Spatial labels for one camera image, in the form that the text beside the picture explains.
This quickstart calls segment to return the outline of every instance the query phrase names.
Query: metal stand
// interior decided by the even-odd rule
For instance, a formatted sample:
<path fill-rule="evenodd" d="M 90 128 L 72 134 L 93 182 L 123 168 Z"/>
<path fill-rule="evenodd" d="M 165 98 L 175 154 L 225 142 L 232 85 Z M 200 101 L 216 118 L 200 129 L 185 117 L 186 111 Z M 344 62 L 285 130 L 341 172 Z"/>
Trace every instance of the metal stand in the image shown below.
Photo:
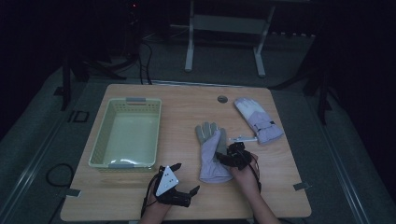
<path fill-rule="evenodd" d="M 191 0 L 189 45 L 187 48 L 186 65 L 184 70 L 186 72 L 192 71 L 194 30 L 233 32 L 261 36 L 259 44 L 253 48 L 253 53 L 256 60 L 258 75 L 259 77 L 264 77 L 265 70 L 262 62 L 262 47 L 264 45 L 265 37 L 268 35 L 268 29 L 274 16 L 274 11 L 275 7 L 271 7 L 266 20 L 200 15 L 194 14 L 194 0 Z"/>

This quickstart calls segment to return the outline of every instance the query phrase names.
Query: wooden table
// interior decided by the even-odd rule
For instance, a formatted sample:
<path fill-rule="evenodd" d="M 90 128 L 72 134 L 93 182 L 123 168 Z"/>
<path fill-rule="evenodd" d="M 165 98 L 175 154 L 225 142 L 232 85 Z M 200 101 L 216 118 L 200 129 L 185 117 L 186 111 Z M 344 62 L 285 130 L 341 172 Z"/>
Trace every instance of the wooden table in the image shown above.
<path fill-rule="evenodd" d="M 228 103 L 219 103 L 220 95 L 226 96 Z M 81 194 L 65 200 L 61 218 L 66 221 L 140 218 L 143 198 L 156 172 L 103 173 L 88 165 L 108 99 L 130 96 L 161 98 L 163 101 L 156 170 L 160 165 L 181 162 L 181 168 L 175 172 L 180 181 L 177 190 L 188 192 L 201 186 L 189 208 L 173 206 L 166 219 L 251 218 L 248 203 L 233 180 L 222 184 L 206 184 L 199 180 L 200 144 L 194 128 L 204 121 L 214 121 L 225 128 L 228 137 L 253 136 L 253 131 L 233 105 L 233 100 L 242 96 L 258 101 L 282 128 L 271 92 L 242 87 L 119 84 L 110 85 L 106 90 L 71 185 L 71 189 L 79 189 Z M 305 191 L 293 187 L 302 181 L 287 136 L 264 146 L 257 142 L 246 142 L 245 146 L 246 150 L 259 156 L 262 196 L 276 216 L 310 216 Z"/>

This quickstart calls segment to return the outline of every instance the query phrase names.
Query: human hand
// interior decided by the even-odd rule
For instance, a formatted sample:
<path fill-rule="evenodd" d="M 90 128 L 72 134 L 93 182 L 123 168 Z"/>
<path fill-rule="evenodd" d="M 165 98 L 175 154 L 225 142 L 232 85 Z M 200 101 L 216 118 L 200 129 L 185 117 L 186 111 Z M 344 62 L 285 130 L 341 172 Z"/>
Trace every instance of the human hand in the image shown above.
<path fill-rule="evenodd" d="M 250 194 L 260 194 L 258 180 L 256 179 L 256 176 L 260 178 L 260 172 L 257 166 L 257 160 L 259 159 L 259 157 L 253 153 L 250 154 L 253 159 L 250 162 L 250 166 L 246 166 L 242 170 L 238 170 L 237 167 L 230 167 L 230 173 L 233 175 L 236 183 L 238 183 L 240 189 L 246 196 Z M 253 174 L 250 167 L 256 173 L 256 176 Z"/>

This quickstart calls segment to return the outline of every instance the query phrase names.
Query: cable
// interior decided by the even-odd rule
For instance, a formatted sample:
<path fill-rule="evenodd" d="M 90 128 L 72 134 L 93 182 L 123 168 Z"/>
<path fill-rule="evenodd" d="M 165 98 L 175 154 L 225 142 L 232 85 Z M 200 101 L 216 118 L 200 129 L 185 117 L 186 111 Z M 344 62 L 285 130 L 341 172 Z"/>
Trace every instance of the cable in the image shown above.
<path fill-rule="evenodd" d="M 251 158 L 253 158 L 253 160 L 256 162 L 256 166 L 257 166 L 257 170 L 259 172 L 259 175 L 256 174 L 256 172 L 254 171 L 253 167 L 250 165 L 250 162 L 248 162 L 248 160 L 244 157 L 244 155 L 242 154 L 242 152 L 240 150 L 236 150 L 236 152 L 242 157 L 242 160 L 244 160 L 244 162 L 248 165 L 248 167 L 250 168 L 251 172 L 253 173 L 254 177 L 256 178 L 257 181 L 257 187 L 259 188 L 259 191 L 262 192 L 262 183 L 260 183 L 260 168 L 259 168 L 259 164 L 257 163 L 256 159 L 254 159 L 254 157 L 251 155 Z"/>
<path fill-rule="evenodd" d="M 68 170 L 70 171 L 70 178 L 69 178 L 68 182 L 66 182 L 66 183 L 64 183 L 64 184 L 58 184 L 58 183 L 55 183 L 55 182 L 51 181 L 51 180 L 50 180 L 50 174 L 51 174 L 55 169 L 57 169 L 58 167 L 62 167 L 62 166 L 67 167 Z M 74 178 L 74 175 L 75 175 L 75 172 L 74 172 L 74 170 L 73 170 L 73 167 L 71 167 L 71 165 L 69 165 L 69 164 L 67 164 L 67 163 L 59 163 L 59 164 L 53 166 L 52 168 L 50 168 L 50 169 L 47 171 L 47 173 L 46 173 L 46 181 L 47 181 L 47 183 L 48 183 L 49 185 L 51 185 L 51 186 L 53 186 L 53 187 L 67 187 L 67 188 L 69 189 L 70 186 L 72 185 L 72 180 L 73 180 L 73 178 Z M 51 218 L 50 218 L 50 220 L 49 220 L 49 224 L 52 223 L 53 219 L 55 218 L 55 215 L 58 214 L 59 209 L 60 209 L 61 206 L 64 204 L 64 200 L 65 200 L 65 197 L 63 197 L 63 198 L 61 199 L 61 201 L 58 203 L 58 206 L 56 207 L 55 212 L 53 212 L 53 214 L 52 214 L 52 216 L 51 216 Z"/>
<path fill-rule="evenodd" d="M 150 78 L 150 76 L 149 76 L 149 63 L 150 63 L 150 61 L 151 61 L 152 48 L 151 48 L 151 46 L 150 46 L 149 44 L 147 44 L 147 43 L 144 42 L 144 41 L 142 41 L 142 44 L 145 45 L 146 47 L 148 47 L 148 49 L 149 49 L 149 55 L 148 55 L 148 62 L 146 63 L 146 65 L 143 65 L 143 63 L 142 63 L 142 58 L 141 58 L 140 54 L 139 54 L 139 56 L 138 56 L 140 83 L 141 83 L 142 85 L 144 85 L 144 84 L 143 84 L 143 74 L 142 74 L 142 72 L 145 71 L 145 72 L 146 72 L 146 79 L 147 79 L 147 81 L 148 81 L 148 84 L 149 84 L 149 85 L 152 85 L 151 78 Z"/>
<path fill-rule="evenodd" d="M 146 196 L 145 199 L 143 200 L 143 204 L 142 204 L 142 210 L 140 211 L 140 217 L 143 216 L 143 214 L 145 214 L 146 208 L 151 206 L 152 204 L 156 203 L 156 201 L 154 201 L 153 203 L 147 204 L 148 199 L 149 199 L 149 194 L 150 194 L 150 189 L 151 189 L 151 185 L 154 182 L 155 179 L 157 179 L 158 174 L 156 174 L 154 177 L 152 177 L 152 179 L 149 181 L 148 183 L 148 190 L 146 191 Z"/>

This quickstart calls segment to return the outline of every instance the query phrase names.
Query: dark background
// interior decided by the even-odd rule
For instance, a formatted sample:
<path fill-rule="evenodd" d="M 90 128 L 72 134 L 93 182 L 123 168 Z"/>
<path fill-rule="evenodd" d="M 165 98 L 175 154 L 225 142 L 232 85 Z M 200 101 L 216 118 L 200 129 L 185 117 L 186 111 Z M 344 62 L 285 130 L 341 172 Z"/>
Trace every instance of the dark background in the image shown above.
<path fill-rule="evenodd" d="M 138 21 L 131 53 L 137 50 L 145 25 L 154 27 L 164 38 L 171 23 L 188 25 L 187 0 L 135 3 L 137 8 L 127 8 L 131 6 L 127 1 L 2 0 L 0 137 L 18 119 L 46 78 L 62 65 L 66 53 L 78 52 L 92 60 L 109 62 L 108 53 L 121 49 L 131 20 Z M 238 1 L 201 3 L 197 9 L 207 13 L 223 9 L 224 13 L 238 16 L 260 15 Z M 268 3 L 251 4 L 259 8 L 268 7 Z M 388 0 L 275 3 L 270 32 L 316 36 L 302 73 L 315 67 L 330 71 L 330 86 L 395 200 L 396 6 Z M 131 10 L 135 18 L 130 17 Z M 320 77 L 322 71 L 310 78 Z"/>

